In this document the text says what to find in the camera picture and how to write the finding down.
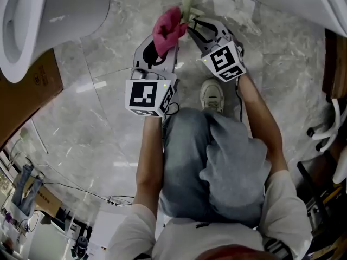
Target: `leg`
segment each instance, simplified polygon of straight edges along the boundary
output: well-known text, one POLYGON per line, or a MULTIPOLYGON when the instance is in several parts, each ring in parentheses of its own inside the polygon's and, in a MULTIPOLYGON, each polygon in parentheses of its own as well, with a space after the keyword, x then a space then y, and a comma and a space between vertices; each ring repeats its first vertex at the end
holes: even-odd
POLYGON ((80 237, 84 236, 84 234, 85 234, 85 229, 86 229, 86 226, 85 226, 85 225, 81 227, 80 233, 78 234, 78 237, 77 237, 77 240, 78 240, 80 237))
POLYGON ((258 226, 264 201, 264 183, 271 165, 265 160, 267 148, 250 139, 244 124, 204 110, 212 142, 207 147, 206 169, 200 178, 210 184, 210 204, 215 222, 240 222, 258 226))
POLYGON ((23 166, 21 177, 19 181, 17 182, 15 193, 13 194, 13 197, 12 197, 12 203, 15 204, 18 208, 21 206, 21 203, 22 203, 24 186, 27 183, 33 169, 34 169, 33 165, 23 166))
POLYGON ((35 201, 35 197, 37 195, 37 192, 41 188, 42 184, 43 183, 42 183, 41 179, 38 176, 36 176, 35 180, 34 180, 34 183, 33 183, 33 186, 30 189, 29 194, 27 195, 27 197, 25 197, 23 199, 23 202, 21 204, 20 209, 28 217, 30 215, 31 208, 32 208, 33 203, 35 201))
POLYGON ((207 120, 196 109, 182 108, 164 123, 164 178, 159 199, 164 214, 204 221, 209 189, 199 173, 206 167, 208 143, 207 120))
POLYGON ((72 249, 71 249, 71 256, 72 256, 73 259, 75 259, 76 256, 77 256, 77 255, 76 255, 76 248, 75 248, 74 246, 73 246, 72 249))
POLYGON ((91 239, 92 232, 93 232, 93 229, 89 226, 87 229, 87 237, 86 237, 88 240, 88 243, 89 243, 89 240, 91 239))

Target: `marble floor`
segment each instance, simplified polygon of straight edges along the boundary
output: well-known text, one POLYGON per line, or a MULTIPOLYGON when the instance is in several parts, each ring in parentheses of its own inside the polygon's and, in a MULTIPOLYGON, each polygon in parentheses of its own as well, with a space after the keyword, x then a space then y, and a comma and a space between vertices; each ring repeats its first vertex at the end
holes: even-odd
MULTIPOLYGON (((25 125, 32 136, 26 149, 48 182, 80 187, 102 197, 135 194, 143 119, 124 108, 125 80, 130 77, 135 49, 161 13, 180 1, 111 0, 106 21, 96 32, 54 48, 65 89, 33 117, 48 155, 31 123, 25 125)), ((285 157, 297 183, 297 161, 315 153, 306 130, 324 120, 329 111, 321 92, 324 29, 255 0, 195 2, 194 7, 223 21, 244 44, 246 66, 279 124, 285 157)), ((200 51, 190 37, 183 36, 179 47, 175 72, 181 80, 181 107, 200 108, 200 86, 211 73, 196 61, 200 51)), ((239 116, 233 84, 223 84, 225 114, 239 116)), ((105 203, 64 186, 46 187, 91 224, 100 203, 105 203)))

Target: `white toilet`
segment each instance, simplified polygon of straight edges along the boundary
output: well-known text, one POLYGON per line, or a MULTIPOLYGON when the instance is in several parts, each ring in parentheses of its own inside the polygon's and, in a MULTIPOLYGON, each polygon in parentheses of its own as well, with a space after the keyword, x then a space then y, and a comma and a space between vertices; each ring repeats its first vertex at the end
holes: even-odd
POLYGON ((19 82, 46 50, 94 32, 110 0, 0 0, 0 69, 19 82))

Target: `shoe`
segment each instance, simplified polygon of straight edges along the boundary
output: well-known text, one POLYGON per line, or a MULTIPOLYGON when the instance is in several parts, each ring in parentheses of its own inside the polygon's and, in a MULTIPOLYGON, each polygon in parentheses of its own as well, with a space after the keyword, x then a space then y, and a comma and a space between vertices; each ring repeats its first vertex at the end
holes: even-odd
POLYGON ((215 79, 206 80, 201 87, 200 101, 202 109, 211 109, 223 113, 224 94, 221 85, 215 79))
POLYGON ((41 179, 41 181, 46 178, 46 176, 41 171, 38 173, 38 177, 41 179))
POLYGON ((34 166, 33 162, 28 157, 26 157, 25 160, 28 166, 34 166))

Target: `wall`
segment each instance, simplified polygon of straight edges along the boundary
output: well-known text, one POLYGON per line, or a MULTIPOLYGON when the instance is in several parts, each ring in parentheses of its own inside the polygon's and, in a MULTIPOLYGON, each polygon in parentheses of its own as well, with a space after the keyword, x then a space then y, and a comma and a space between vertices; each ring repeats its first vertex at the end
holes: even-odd
POLYGON ((30 260, 62 260, 68 239, 51 224, 37 224, 31 244, 30 260))

